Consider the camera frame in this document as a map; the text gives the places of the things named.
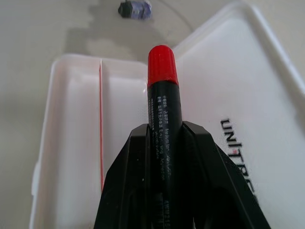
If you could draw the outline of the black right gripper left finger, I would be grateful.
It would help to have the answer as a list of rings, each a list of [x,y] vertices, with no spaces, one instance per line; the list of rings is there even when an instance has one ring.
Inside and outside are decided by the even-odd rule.
[[[152,229],[153,132],[133,129],[107,171],[94,223],[96,229]]]

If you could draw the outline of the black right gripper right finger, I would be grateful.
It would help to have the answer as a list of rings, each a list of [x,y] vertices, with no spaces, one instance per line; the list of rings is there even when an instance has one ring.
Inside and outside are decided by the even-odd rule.
[[[202,126],[182,125],[189,211],[197,229],[270,228],[240,169]]]

